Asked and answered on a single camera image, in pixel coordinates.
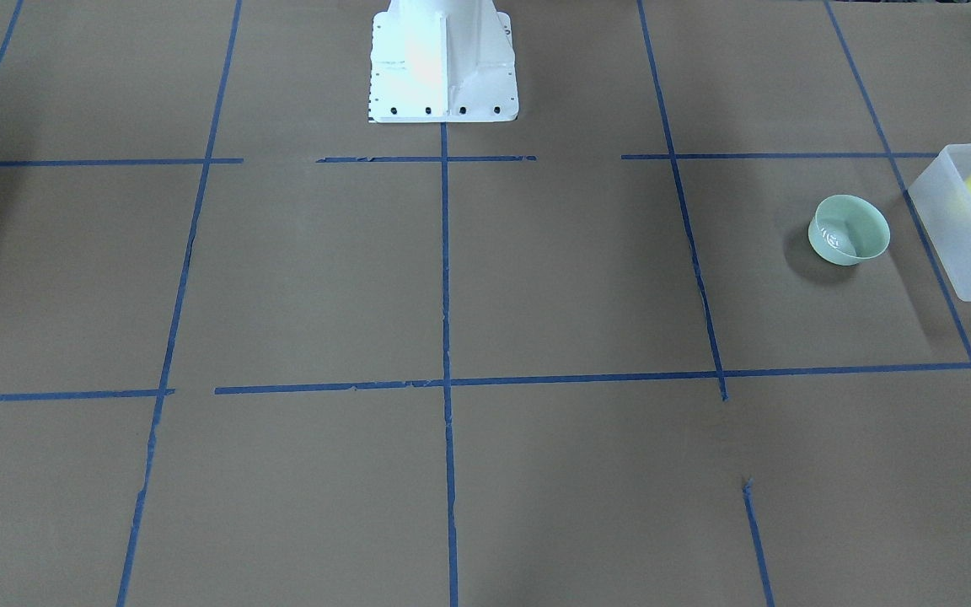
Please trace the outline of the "light green bowl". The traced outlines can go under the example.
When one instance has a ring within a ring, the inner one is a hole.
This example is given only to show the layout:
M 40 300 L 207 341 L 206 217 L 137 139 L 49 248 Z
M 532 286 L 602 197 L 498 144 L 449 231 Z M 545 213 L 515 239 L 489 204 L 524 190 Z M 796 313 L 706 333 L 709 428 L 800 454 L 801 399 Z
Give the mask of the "light green bowl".
M 882 212 L 859 196 L 825 197 L 807 227 L 814 254 L 829 264 L 855 266 L 882 256 L 891 231 Z

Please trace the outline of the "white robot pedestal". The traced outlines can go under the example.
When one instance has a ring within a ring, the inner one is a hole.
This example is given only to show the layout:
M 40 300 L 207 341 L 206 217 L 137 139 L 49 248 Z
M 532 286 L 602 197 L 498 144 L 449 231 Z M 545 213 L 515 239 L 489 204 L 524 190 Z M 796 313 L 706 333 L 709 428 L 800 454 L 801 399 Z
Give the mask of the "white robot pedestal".
M 512 21 L 493 1 L 390 1 L 371 35 L 370 122 L 518 118 Z

